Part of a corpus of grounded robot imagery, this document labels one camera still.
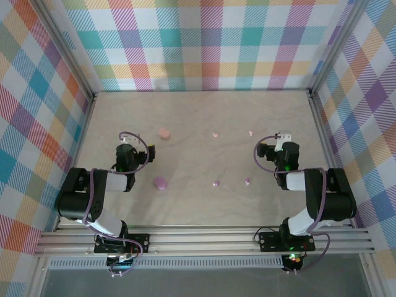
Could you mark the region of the aluminium frame post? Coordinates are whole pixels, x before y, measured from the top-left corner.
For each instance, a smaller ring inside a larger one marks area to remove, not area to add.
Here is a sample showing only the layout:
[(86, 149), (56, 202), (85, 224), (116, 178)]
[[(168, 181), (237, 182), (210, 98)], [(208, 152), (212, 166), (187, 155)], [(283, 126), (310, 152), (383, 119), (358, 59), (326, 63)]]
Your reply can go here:
[(65, 59), (66, 64), (70, 67), (71, 72), (74, 74), (77, 83), (82, 87), (86, 97), (90, 102), (95, 101), (95, 92), (83, 74), (82, 69), (72, 54), (72, 51), (67, 45), (63, 34), (61, 33), (58, 25), (51, 16), (50, 11), (44, 4), (43, 0), (29, 0), (29, 2), (43, 22), (43, 25), (47, 29), (50, 37), (53, 39), (53, 43), (56, 45), (61, 56)]
[(369, 2), (370, 0), (355, 0), (353, 3), (350, 13), (346, 16), (344, 24), (341, 26), (338, 35), (334, 38), (334, 43), (330, 47), (329, 53), (324, 60), (322, 67), (319, 69), (312, 87), (308, 88), (309, 96), (311, 98), (314, 98), (318, 94), (319, 89), (322, 87), (331, 68), (334, 66), (338, 56), (344, 49), (346, 42), (353, 33), (356, 24), (360, 20)]

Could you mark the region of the aluminium table side rail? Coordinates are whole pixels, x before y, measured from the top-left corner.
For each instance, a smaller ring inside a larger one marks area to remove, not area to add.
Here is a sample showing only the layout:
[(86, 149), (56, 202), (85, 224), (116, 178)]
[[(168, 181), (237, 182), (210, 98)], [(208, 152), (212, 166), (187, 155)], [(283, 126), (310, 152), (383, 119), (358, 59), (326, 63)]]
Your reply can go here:
[(309, 106), (319, 133), (325, 160), (329, 166), (325, 170), (326, 192), (321, 220), (342, 222), (355, 217), (357, 206), (344, 169), (331, 167), (331, 165), (335, 165), (335, 159), (331, 151), (330, 142), (326, 138), (327, 135), (323, 120), (321, 120), (319, 105), (315, 101), (318, 98), (318, 96), (311, 98), (308, 91)]
[(86, 137), (86, 134), (87, 134), (87, 131), (88, 131), (88, 127), (89, 127), (89, 124), (90, 124), (90, 121), (91, 121), (91, 118), (92, 118), (92, 114), (93, 114), (93, 111), (94, 111), (94, 108), (95, 108), (95, 104), (96, 104), (98, 95), (99, 95), (98, 92), (94, 93), (93, 94), (93, 98), (92, 98), (92, 100), (91, 100), (91, 102), (89, 104), (89, 109), (87, 111), (87, 117), (85, 119), (84, 126), (83, 126), (83, 129), (82, 129), (81, 135), (80, 135), (80, 139), (79, 139), (79, 143), (78, 143), (78, 146), (77, 146), (77, 150), (75, 152), (75, 157), (74, 157), (73, 162), (72, 162), (72, 167), (76, 166), (78, 161), (79, 161), (80, 154), (81, 154), (82, 148), (84, 146), (85, 137)]

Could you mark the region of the right controller circuit board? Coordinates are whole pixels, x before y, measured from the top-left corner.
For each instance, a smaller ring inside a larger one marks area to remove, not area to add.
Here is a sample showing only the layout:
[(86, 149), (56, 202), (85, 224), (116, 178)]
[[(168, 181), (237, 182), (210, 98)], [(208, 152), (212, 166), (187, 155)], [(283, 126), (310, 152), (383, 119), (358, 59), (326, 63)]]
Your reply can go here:
[(301, 254), (290, 254), (282, 256), (282, 270), (286, 272), (294, 272), (295, 270), (300, 270), (303, 266), (304, 258), (305, 256)]

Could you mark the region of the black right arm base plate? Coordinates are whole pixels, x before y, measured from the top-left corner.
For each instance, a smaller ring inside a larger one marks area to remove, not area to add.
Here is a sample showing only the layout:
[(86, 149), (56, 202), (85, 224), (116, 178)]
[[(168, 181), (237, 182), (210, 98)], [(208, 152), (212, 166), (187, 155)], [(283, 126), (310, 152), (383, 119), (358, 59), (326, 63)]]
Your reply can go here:
[(315, 251), (312, 236), (281, 235), (279, 232), (259, 233), (261, 252), (305, 252)]

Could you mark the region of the controller circuit board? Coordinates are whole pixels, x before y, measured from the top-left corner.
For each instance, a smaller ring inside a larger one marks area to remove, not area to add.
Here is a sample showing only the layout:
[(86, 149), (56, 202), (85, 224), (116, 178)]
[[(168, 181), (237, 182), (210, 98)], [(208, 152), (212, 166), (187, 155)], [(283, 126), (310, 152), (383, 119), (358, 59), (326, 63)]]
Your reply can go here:
[(115, 269), (117, 267), (130, 267), (134, 263), (135, 257), (131, 254), (109, 255), (106, 265)]
[(305, 256), (301, 254), (290, 254), (282, 256), (282, 270), (286, 272), (294, 272), (295, 270), (300, 270), (303, 266), (304, 258)]

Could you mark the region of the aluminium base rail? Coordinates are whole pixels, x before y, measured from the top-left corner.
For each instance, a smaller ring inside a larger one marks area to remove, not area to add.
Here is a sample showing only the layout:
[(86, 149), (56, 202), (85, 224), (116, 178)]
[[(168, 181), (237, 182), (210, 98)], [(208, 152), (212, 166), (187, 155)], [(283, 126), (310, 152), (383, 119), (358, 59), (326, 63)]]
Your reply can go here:
[[(260, 247), (253, 238), (255, 227), (234, 226), (148, 226), (131, 228), (130, 233), (150, 236), (150, 256), (245, 256), (258, 255)], [(314, 238), (315, 253), (328, 248), (329, 254), (374, 252), (374, 243), (365, 229), (350, 226), (323, 228)], [(43, 233), (35, 255), (93, 256), (94, 234), (83, 226), (61, 226)]]

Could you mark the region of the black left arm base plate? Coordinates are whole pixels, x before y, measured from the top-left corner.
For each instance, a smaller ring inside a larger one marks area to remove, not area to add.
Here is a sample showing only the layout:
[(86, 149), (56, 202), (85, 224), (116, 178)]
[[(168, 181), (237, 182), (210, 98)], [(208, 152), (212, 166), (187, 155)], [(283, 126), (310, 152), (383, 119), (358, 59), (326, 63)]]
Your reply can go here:
[(126, 238), (123, 240), (115, 240), (105, 238), (99, 235), (95, 236), (95, 247), (93, 252), (95, 254), (138, 254), (140, 253), (140, 248), (135, 243), (139, 243), (143, 248), (143, 253), (147, 253), (150, 244), (149, 234), (127, 234), (124, 236)]

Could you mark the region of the left controller circuit board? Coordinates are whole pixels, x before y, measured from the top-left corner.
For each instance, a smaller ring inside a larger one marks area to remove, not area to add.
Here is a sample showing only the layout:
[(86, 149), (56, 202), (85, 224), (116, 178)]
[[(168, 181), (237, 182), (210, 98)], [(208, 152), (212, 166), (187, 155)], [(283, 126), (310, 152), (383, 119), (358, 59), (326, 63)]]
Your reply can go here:
[(115, 269), (117, 267), (130, 267), (134, 263), (135, 257), (131, 254), (109, 255), (106, 265)]

